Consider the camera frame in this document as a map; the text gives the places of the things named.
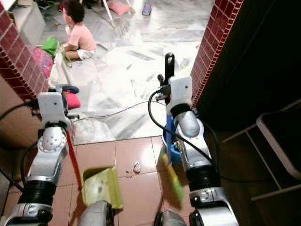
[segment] floor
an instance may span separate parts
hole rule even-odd
[[[112,28],[99,4],[85,9],[84,23],[98,43],[93,59],[73,62],[71,84],[79,87],[81,107],[71,110],[81,118],[74,143],[88,144],[139,137],[159,136],[161,130],[151,121],[145,103],[157,90],[158,74],[164,74],[164,56],[175,55],[175,73],[192,68],[213,6],[213,0],[152,0],[151,16],[142,16],[144,1],[132,0],[134,15],[117,16]],[[66,42],[62,13],[56,8],[42,12],[46,28],[42,44],[50,35]],[[67,83],[62,78],[60,84]],[[130,110],[130,106],[142,103]],[[166,123],[163,105],[153,103],[156,119]]]
[[[158,162],[161,137],[104,142],[75,146],[81,172],[89,167],[116,165],[124,202],[123,211],[115,216],[118,226],[151,226],[159,210],[178,212],[186,222],[193,211],[189,202],[189,188],[181,166],[175,168],[185,190],[182,205],[175,201],[165,167]],[[142,164],[140,174],[132,171],[135,161]],[[8,194],[4,216],[17,203],[20,193],[12,187]],[[85,206],[74,178],[69,156],[53,203],[53,219],[50,226],[75,226]]]

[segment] pink cushion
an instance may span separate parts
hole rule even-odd
[[[66,99],[68,103],[68,109],[80,107],[80,101],[76,94],[66,93]]]
[[[108,6],[110,9],[112,9],[115,13],[117,13],[118,16],[121,16],[122,14],[126,13],[130,10],[131,7],[129,7],[126,4],[123,4],[119,0],[110,0],[108,1]]]

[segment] blue shoe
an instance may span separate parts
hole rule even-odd
[[[144,16],[151,15],[151,4],[147,1],[144,4],[143,10],[142,10],[142,15],[144,15]]]

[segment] red brick wall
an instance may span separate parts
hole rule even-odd
[[[0,3],[0,75],[22,100],[48,90],[41,69]]]
[[[193,80],[193,106],[210,77],[243,0],[215,0],[204,37],[191,71]]]

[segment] pink shirt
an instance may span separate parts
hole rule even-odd
[[[90,51],[96,49],[96,43],[89,29],[83,24],[75,24],[69,39],[69,44]]]

